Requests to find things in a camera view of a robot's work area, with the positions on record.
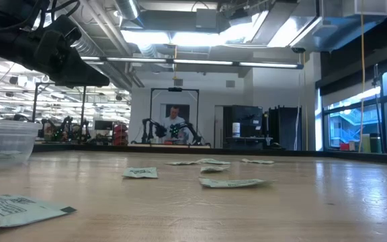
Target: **clear plastic bowl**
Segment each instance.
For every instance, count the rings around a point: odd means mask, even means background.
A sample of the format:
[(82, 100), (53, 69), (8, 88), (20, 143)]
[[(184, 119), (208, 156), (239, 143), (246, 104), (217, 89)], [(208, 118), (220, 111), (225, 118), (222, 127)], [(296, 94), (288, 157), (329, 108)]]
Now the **clear plastic bowl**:
[(42, 124), (0, 120), (0, 166), (25, 163)]

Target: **white shirt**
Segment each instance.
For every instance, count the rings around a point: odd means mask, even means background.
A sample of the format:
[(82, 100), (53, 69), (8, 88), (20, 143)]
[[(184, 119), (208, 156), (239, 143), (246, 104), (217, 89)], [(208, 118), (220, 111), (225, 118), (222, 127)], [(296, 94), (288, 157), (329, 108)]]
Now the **white shirt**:
[[(167, 135), (165, 135), (164, 140), (171, 139), (171, 134), (169, 132), (169, 127), (171, 125), (180, 124), (182, 122), (185, 122), (185, 119), (184, 118), (180, 118), (179, 116), (175, 117), (174, 119), (171, 119), (171, 117), (169, 117), (169, 116), (164, 118), (162, 125), (167, 129)], [(184, 132), (186, 136), (188, 135), (188, 133), (186, 133), (186, 128), (182, 128), (180, 130), (180, 132)]]

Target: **man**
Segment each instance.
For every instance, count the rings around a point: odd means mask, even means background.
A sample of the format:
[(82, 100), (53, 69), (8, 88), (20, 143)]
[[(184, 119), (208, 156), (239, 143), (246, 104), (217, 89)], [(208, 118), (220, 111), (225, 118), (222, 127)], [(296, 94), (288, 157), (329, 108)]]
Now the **man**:
[(177, 142), (177, 143), (184, 144), (184, 143), (186, 143), (186, 140), (189, 138), (189, 136), (187, 134), (187, 129), (186, 128), (182, 128), (179, 131), (178, 138), (171, 138), (171, 133), (169, 132), (170, 126), (171, 125), (176, 125), (176, 124), (181, 124), (182, 122), (185, 122), (184, 118), (180, 118), (179, 117), (179, 111), (180, 111), (179, 106), (171, 107), (169, 116), (166, 117), (163, 120), (162, 124), (167, 129), (167, 135), (165, 137), (163, 137), (163, 142), (164, 143), (174, 143), (174, 142)]

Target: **table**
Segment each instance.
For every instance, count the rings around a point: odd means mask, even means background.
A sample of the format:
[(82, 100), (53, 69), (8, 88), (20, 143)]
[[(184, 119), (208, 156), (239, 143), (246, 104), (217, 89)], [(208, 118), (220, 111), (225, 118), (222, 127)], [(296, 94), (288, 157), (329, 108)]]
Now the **table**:
[[(212, 189), (203, 165), (231, 161), (214, 179), (270, 179), (272, 186)], [(272, 159), (273, 165), (241, 163)], [(159, 179), (126, 179), (126, 167), (157, 167)], [(76, 208), (12, 229), (0, 241), (387, 241), (387, 165), (311, 157), (239, 157), (110, 152), (35, 153), (0, 170), (0, 194)]]

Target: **wooden table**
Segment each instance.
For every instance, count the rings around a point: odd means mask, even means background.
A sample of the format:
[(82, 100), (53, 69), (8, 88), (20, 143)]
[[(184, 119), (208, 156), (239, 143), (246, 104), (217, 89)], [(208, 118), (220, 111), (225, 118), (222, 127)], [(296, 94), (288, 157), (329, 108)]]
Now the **wooden table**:
[[(270, 187), (211, 189), (200, 166), (232, 161), (216, 179), (272, 179)], [(78, 211), (13, 229), (0, 241), (387, 241), (387, 165), (309, 157), (240, 163), (242, 157), (66, 151), (37, 153), (0, 170), (0, 194), (60, 202)], [(157, 167), (159, 179), (124, 179)]]

